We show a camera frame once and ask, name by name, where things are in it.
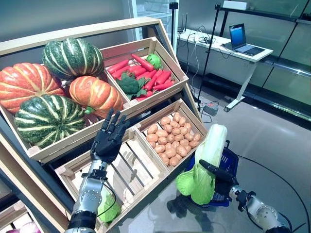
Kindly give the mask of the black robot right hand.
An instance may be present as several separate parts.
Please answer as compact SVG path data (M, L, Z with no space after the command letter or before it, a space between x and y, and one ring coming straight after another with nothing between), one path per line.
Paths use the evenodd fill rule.
M215 175L216 183L215 183L215 191L223 196L229 196L231 189L234 186L239 185L236 177L231 175L230 173L216 167L205 160L199 160L200 165L202 165L207 171Z

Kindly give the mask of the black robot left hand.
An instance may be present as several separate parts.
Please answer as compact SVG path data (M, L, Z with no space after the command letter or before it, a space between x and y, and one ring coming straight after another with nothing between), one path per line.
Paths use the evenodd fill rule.
M101 161L107 164L112 163L119 153L122 145L122 139L130 123L126 115L117 111L113 118L114 109L111 108L103 122L101 129L95 136L94 142L90 149L92 161Z

